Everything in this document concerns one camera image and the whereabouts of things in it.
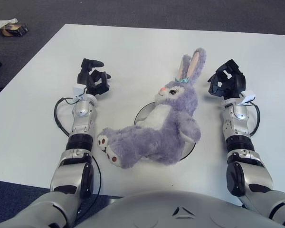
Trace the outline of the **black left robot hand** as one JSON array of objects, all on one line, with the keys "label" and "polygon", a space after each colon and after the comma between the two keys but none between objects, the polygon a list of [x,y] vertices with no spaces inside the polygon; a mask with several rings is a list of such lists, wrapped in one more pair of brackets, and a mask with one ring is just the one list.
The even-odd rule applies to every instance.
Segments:
[{"label": "black left robot hand", "polygon": [[109,91],[108,79],[111,78],[105,71],[100,72],[93,68],[103,67],[104,63],[97,60],[84,58],[81,71],[77,76],[77,83],[86,86],[86,93],[90,95],[101,95]]}]

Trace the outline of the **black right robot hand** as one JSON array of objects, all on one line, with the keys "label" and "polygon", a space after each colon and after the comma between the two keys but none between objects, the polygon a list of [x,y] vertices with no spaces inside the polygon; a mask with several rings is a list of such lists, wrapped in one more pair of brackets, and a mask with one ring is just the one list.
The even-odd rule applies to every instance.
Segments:
[{"label": "black right robot hand", "polygon": [[239,98],[241,92],[246,90],[246,79],[239,70],[239,66],[231,59],[221,65],[208,80],[208,92],[224,100]]}]

